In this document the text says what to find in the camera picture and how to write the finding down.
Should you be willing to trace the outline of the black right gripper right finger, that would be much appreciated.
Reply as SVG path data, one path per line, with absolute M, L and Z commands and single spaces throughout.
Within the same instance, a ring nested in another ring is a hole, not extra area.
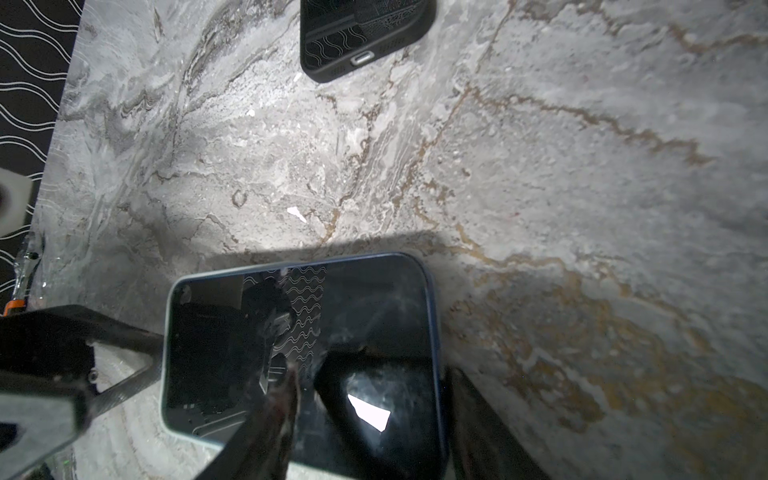
M 469 377 L 446 371 L 450 447 L 458 479 L 547 479 Z

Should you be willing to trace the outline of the dark blue smartphone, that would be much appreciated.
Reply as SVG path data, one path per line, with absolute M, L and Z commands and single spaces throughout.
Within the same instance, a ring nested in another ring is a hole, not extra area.
M 431 278 L 414 257 L 312 261 L 327 268 L 312 387 L 349 479 L 438 479 L 448 457 Z

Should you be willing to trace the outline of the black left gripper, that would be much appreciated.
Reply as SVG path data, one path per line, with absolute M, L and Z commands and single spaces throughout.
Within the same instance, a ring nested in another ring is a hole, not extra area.
M 100 416 L 156 383 L 162 335 L 79 305 L 1 319 L 1 423 L 15 429 L 1 448 L 1 477 L 14 479 L 78 439 Z M 90 380 L 94 346 L 148 357 L 148 363 L 104 391 Z

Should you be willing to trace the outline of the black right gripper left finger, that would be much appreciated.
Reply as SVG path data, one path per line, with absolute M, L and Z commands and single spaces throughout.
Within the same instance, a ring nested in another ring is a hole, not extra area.
M 284 479 L 299 406 L 297 368 L 254 409 L 219 454 L 196 476 L 204 479 Z

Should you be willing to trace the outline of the white smartphone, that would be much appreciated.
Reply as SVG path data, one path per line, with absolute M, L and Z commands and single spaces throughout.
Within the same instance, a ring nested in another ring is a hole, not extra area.
M 421 39 L 435 0 L 300 2 L 300 64 L 317 83 L 336 80 Z

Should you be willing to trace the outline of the light blue phone case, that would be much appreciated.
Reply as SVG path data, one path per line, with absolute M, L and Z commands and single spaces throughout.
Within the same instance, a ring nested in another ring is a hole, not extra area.
M 323 355 L 321 263 L 261 265 L 180 278 L 168 297 L 161 418 L 177 436 L 221 446 L 289 367 L 299 413 L 291 460 L 350 476 L 312 383 Z

